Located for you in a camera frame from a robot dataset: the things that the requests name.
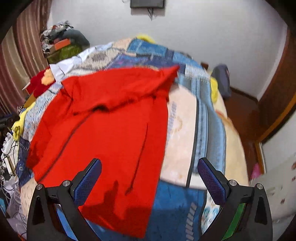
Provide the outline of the yellow cream blanket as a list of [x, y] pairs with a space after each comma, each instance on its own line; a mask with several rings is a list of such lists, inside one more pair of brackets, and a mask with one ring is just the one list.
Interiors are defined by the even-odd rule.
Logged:
[[166, 106], [166, 148], [160, 180], [203, 189], [198, 160], [207, 158], [228, 179], [248, 184], [239, 133], [227, 116], [217, 81], [195, 60], [161, 45], [134, 39], [127, 52], [140, 66], [179, 65]]

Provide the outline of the red jacket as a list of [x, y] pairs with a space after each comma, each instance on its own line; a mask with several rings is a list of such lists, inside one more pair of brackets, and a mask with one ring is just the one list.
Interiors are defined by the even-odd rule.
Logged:
[[47, 187], [97, 158], [100, 177], [82, 215], [115, 232], [143, 238], [163, 164], [169, 91], [177, 65], [115, 68], [62, 81], [31, 141], [27, 167]]

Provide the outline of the black wall-mounted box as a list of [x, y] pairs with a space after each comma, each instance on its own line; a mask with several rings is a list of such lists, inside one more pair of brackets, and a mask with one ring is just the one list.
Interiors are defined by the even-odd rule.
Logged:
[[165, 0], [130, 0], [130, 7], [136, 8], [153, 8], [163, 9], [165, 7]]

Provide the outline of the blue patchwork bedspread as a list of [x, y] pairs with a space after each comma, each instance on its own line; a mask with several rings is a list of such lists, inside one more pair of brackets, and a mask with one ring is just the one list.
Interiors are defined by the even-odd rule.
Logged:
[[102, 240], [198, 240], [207, 193], [197, 170], [225, 170], [226, 134], [209, 74], [192, 58], [134, 38], [50, 65], [55, 83], [27, 112], [21, 205], [33, 190], [102, 170], [80, 207]]

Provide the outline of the dark blue bag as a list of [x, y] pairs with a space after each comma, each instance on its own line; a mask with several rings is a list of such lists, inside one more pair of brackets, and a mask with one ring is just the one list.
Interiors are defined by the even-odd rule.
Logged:
[[217, 65], [211, 74], [217, 80], [218, 90], [223, 99], [229, 99], [231, 97], [231, 87], [230, 87], [230, 74], [227, 65], [219, 64]]

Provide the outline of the red plush toy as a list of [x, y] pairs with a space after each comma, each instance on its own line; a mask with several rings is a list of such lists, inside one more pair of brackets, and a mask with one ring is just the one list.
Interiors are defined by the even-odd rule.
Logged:
[[55, 77], [51, 68], [48, 67], [30, 79], [30, 83], [26, 87], [26, 90], [30, 95], [37, 98], [41, 96], [53, 83], [55, 83]]

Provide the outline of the white shirt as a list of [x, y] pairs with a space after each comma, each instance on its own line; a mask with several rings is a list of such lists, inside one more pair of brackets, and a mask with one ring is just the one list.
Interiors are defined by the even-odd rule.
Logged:
[[61, 82], [65, 79], [66, 74], [69, 73], [74, 66], [83, 63], [91, 53], [107, 50], [112, 47], [112, 44], [112, 42], [109, 42], [105, 45], [89, 47], [78, 55], [61, 60], [56, 64], [50, 64], [49, 66], [56, 82]]

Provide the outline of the white cabinet with stickers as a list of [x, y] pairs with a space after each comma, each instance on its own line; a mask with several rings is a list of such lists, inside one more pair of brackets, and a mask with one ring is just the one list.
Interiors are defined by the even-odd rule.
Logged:
[[295, 215], [295, 154], [250, 181], [251, 186], [257, 183], [265, 188], [274, 222]]

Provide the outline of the brown wooden door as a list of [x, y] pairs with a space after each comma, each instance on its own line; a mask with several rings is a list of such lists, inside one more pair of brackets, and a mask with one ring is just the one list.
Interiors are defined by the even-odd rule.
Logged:
[[259, 146], [269, 141], [295, 111], [294, 29], [287, 29], [280, 62], [261, 99], [233, 88], [232, 96], [223, 103], [240, 135], [247, 173], [250, 175], [255, 165], [263, 171]]

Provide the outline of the striped brown curtain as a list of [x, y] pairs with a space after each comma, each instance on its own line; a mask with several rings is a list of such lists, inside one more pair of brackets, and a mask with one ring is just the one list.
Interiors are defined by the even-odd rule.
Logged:
[[51, 1], [33, 1], [13, 21], [1, 43], [1, 115], [15, 112], [25, 102], [23, 88], [48, 67], [41, 48]]

